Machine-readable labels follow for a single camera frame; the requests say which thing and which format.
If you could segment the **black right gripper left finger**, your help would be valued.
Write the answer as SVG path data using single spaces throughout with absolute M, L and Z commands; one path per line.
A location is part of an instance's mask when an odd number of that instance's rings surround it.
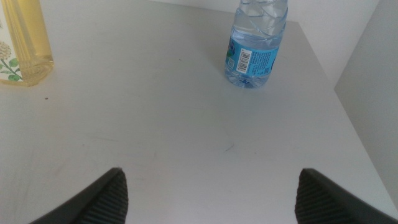
M 125 224 L 129 198 L 126 175 L 112 168 L 87 188 L 32 223 Z

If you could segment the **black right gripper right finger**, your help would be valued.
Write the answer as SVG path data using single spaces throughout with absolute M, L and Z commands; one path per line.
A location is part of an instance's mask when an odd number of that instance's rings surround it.
M 374 208 L 312 168 L 299 175 L 295 217 L 304 223 L 397 224 L 397 219 Z

